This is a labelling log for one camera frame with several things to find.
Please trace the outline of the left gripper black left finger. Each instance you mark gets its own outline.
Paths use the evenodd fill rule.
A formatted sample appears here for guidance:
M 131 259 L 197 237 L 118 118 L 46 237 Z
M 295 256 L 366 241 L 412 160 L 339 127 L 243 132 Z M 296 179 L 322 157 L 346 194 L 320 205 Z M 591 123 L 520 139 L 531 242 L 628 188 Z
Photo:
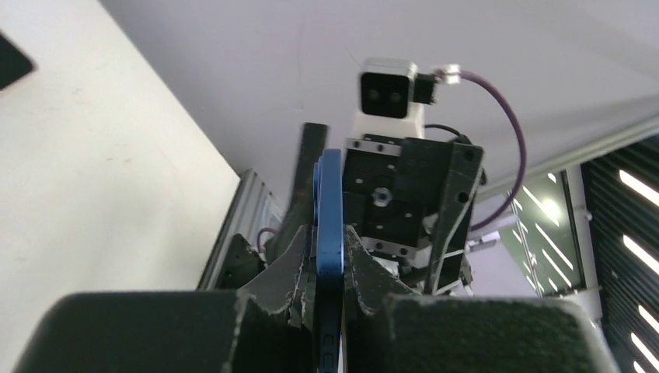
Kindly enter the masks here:
M 17 372 L 310 372 L 291 317 L 315 232 L 236 290 L 77 293 L 38 323 Z

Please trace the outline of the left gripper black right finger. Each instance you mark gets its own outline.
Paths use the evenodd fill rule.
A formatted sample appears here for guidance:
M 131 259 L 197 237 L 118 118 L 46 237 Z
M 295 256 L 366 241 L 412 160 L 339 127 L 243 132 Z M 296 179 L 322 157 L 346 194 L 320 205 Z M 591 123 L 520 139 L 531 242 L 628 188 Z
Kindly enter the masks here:
M 601 332 L 555 298 L 421 295 L 345 229 L 349 372 L 617 372 Z

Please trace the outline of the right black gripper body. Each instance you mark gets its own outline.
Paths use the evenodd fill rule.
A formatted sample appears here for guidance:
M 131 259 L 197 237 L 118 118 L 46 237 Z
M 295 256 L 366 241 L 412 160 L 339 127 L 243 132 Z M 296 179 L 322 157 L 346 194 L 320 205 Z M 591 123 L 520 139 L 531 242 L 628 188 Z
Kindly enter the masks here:
M 366 135 L 345 150 L 345 224 L 367 250 L 414 260 L 429 245 L 423 220 L 438 210 L 453 144 Z

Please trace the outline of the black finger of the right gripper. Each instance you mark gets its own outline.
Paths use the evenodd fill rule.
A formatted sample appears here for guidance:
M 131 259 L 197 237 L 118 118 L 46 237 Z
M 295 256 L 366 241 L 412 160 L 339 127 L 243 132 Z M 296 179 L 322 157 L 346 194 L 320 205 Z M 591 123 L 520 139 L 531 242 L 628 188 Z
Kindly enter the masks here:
M 438 289 L 445 254 L 455 231 L 468 210 L 482 173 L 483 149 L 475 145 L 451 144 L 451 153 L 443 167 L 438 218 L 432 231 L 432 245 L 423 293 L 433 295 Z
M 314 165 L 326 148 L 328 132 L 325 124 L 302 125 L 288 210 L 278 232 L 267 242 L 268 263 L 273 263 L 286 251 L 302 225 L 312 221 Z

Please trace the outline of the right aluminium frame rail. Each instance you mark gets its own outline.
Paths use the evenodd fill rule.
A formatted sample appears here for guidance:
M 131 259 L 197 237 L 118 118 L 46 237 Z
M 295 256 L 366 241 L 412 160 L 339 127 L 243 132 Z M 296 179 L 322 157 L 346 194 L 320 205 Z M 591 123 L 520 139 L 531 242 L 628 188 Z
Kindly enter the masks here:
M 264 269 L 264 259 L 256 252 L 258 232 L 279 227 L 283 216 L 281 203 L 260 176 L 245 171 L 197 288 L 237 289 L 251 281 Z

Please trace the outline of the black phone with pink edge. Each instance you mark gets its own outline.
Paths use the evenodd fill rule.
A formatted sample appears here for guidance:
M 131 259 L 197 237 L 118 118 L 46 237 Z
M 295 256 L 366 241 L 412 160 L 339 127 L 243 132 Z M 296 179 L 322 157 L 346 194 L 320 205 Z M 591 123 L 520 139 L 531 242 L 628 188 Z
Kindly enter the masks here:
M 1 90 L 17 83 L 35 69 L 33 60 L 1 32 Z

